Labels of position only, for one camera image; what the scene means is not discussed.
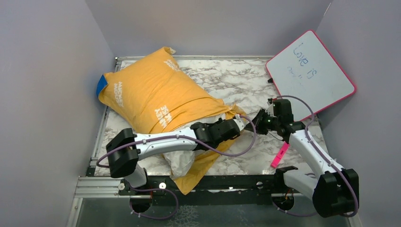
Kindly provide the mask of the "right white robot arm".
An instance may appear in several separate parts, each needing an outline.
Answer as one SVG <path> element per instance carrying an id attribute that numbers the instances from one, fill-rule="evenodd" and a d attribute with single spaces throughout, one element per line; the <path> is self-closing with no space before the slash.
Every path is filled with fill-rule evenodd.
<path id="1" fill-rule="evenodd" d="M 294 166 L 276 169 L 273 187 L 278 192 L 294 189 L 309 198 L 323 218 L 340 215 L 353 217 L 359 210 L 359 177 L 354 169 L 345 169 L 313 139 L 309 125 L 295 121 L 290 99 L 278 96 L 268 109 L 260 109 L 245 129 L 266 135 L 275 131 L 302 156 L 312 170 L 310 177 Z"/>

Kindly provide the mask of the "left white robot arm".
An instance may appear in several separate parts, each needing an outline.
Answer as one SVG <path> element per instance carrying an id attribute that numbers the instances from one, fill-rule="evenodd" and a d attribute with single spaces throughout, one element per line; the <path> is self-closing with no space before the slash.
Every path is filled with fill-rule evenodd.
<path id="1" fill-rule="evenodd" d="M 126 128 L 106 145 L 110 176 L 125 178 L 135 193 L 143 194 L 149 182 L 138 161 L 174 151 L 211 150 L 235 139 L 244 128 L 238 116 L 228 120 L 220 118 L 215 123 L 196 122 L 190 127 L 159 134 L 135 134 Z"/>

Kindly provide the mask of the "white pillow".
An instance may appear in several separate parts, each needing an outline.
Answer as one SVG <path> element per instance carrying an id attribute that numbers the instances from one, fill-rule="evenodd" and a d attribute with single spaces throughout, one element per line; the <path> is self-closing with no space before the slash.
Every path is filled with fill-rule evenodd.
<path id="1" fill-rule="evenodd" d="M 186 127 L 190 127 L 196 122 L 215 123 L 219 120 L 219 118 L 224 120 L 226 118 L 226 115 L 222 113 L 216 116 L 197 119 L 195 121 L 188 122 L 187 124 L 183 124 L 175 130 L 179 131 Z M 179 177 L 184 177 L 188 174 L 190 168 L 194 165 L 195 159 L 197 157 L 200 157 L 200 155 L 209 155 L 209 154 L 215 154 L 215 152 L 209 150 L 174 151 L 174 152 L 164 153 L 163 157 L 171 167 L 170 178 L 175 180 Z"/>

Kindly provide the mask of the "yellow Mickey Mouse pillowcase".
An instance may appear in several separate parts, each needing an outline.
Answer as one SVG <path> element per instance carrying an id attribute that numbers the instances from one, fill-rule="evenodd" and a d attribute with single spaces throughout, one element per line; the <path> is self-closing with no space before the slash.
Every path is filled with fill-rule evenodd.
<path id="1" fill-rule="evenodd" d="M 244 117 L 240 108 L 212 97 L 185 74 L 173 54 L 173 49 L 162 47 L 118 72 L 103 74 L 96 86 L 98 100 L 127 121 L 135 134 L 172 132 L 223 113 L 225 120 L 236 114 Z M 179 190 L 188 194 L 234 141 L 209 150 L 215 154 L 197 157 L 188 174 L 174 180 Z"/>

